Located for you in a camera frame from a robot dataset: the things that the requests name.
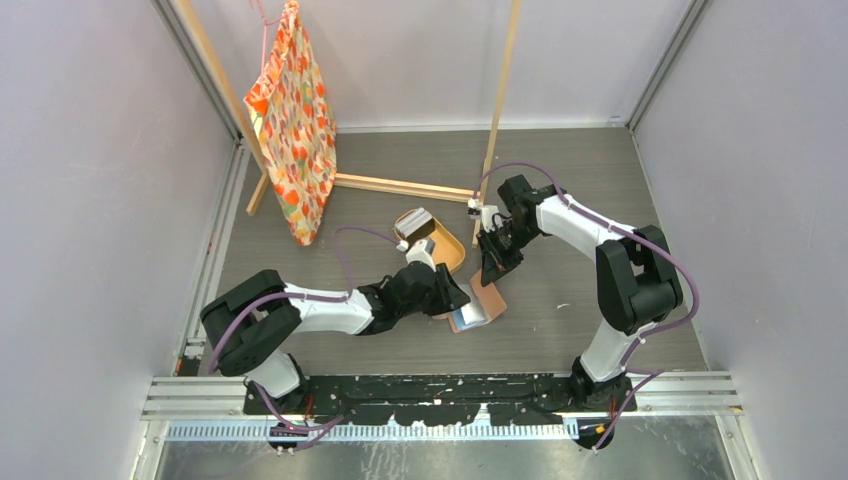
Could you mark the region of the brown leather card holder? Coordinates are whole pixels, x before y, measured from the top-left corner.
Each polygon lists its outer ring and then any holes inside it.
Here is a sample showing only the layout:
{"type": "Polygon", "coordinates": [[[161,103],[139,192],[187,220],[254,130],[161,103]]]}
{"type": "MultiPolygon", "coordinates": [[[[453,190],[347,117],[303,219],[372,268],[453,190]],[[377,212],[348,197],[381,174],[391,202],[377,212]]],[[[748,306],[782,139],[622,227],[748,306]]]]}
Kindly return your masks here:
{"type": "Polygon", "coordinates": [[[482,283],[482,271],[474,273],[460,289],[470,301],[451,312],[434,316],[446,320],[453,333],[462,333],[488,325],[507,310],[507,304],[494,283],[482,283]]]}

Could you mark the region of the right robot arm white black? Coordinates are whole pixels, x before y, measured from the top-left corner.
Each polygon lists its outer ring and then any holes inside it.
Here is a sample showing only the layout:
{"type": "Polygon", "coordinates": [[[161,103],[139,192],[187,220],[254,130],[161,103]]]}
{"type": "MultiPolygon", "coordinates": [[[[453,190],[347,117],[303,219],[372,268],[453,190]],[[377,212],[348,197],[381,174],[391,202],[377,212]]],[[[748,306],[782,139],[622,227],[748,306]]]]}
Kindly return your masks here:
{"type": "Polygon", "coordinates": [[[522,175],[507,179],[498,194],[504,211],[477,196],[467,202],[469,215],[481,223],[476,235],[480,285],[487,287],[516,269],[523,248],[539,236],[556,237],[592,260],[602,321],[573,362],[567,392],[584,410],[612,403],[625,383],[632,344],[683,301],[662,230],[613,221],[555,185],[532,187],[522,175]]]}

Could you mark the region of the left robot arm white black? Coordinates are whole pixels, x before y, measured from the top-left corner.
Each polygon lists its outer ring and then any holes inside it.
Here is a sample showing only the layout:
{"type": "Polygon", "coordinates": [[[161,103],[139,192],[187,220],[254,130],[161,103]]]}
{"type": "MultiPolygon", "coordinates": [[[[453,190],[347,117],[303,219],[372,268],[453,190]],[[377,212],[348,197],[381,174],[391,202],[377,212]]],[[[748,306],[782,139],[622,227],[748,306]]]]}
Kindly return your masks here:
{"type": "Polygon", "coordinates": [[[300,367],[281,349],[289,336],[377,335],[410,315],[444,315],[470,301],[443,264],[413,261],[349,292],[302,288],[266,269],[207,304],[200,320],[213,346],[210,371],[258,384],[273,406],[293,414],[305,405],[307,389],[300,367]]]}

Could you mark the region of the stack of credit cards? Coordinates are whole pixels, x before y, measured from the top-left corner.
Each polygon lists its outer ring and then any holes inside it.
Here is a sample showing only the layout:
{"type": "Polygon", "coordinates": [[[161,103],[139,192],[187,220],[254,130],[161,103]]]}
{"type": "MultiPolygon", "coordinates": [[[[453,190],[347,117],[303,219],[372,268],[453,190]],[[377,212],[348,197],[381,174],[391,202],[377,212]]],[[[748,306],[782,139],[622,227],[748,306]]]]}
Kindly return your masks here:
{"type": "Polygon", "coordinates": [[[426,230],[432,220],[433,215],[427,209],[419,207],[399,218],[395,222],[394,229],[401,239],[409,239],[418,232],[426,230]]]}

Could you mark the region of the orange oval tray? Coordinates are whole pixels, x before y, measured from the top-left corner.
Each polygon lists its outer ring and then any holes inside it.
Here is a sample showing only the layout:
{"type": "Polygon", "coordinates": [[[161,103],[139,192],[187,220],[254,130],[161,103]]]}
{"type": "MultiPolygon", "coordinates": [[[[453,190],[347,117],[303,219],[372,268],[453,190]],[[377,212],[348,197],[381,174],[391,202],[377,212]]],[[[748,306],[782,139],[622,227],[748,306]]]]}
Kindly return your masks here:
{"type": "Polygon", "coordinates": [[[399,240],[406,240],[409,243],[424,237],[431,238],[435,242],[433,258],[436,264],[444,263],[451,273],[457,273],[461,269],[466,256],[465,247],[434,215],[432,223],[426,230],[418,232],[409,239],[401,239],[394,226],[393,231],[399,240]]]}

